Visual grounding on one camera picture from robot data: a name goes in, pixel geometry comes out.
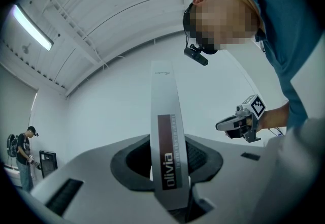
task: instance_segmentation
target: jeans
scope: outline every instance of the jeans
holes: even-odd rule
[[[16,163],[19,170],[22,189],[25,190],[26,192],[30,192],[31,189],[33,189],[34,187],[33,180],[31,179],[31,174],[30,174],[30,165],[23,165],[17,160]]]

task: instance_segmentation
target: forearm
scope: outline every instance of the forearm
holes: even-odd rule
[[[29,156],[24,152],[24,150],[23,150],[20,146],[18,146],[18,151],[19,151],[19,153],[20,153],[23,157],[25,157],[26,159],[29,158]]]
[[[284,106],[266,111],[260,119],[262,129],[286,126],[289,117],[289,102]]]

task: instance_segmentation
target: ceiling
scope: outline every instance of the ceiling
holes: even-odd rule
[[[1,39],[5,51],[69,95],[104,63],[145,42],[182,31],[182,16],[190,2],[18,0],[54,45],[46,51],[10,15]]]

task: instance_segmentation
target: black t-shirt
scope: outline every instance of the black t-shirt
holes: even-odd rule
[[[28,137],[25,136],[24,133],[20,134],[18,136],[18,142],[17,142],[17,160],[23,164],[23,165],[29,165],[29,162],[25,157],[23,157],[20,152],[18,151],[18,146],[21,146],[21,148],[24,150],[24,152],[27,155],[30,155],[30,148],[29,148],[29,140]]]

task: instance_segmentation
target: ceiling light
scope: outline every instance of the ceiling light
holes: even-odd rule
[[[23,11],[23,9],[14,5],[11,10],[13,16],[20,23],[20,25],[45,49],[48,51],[51,49],[53,42],[49,39],[41,29],[29,18],[29,16]]]

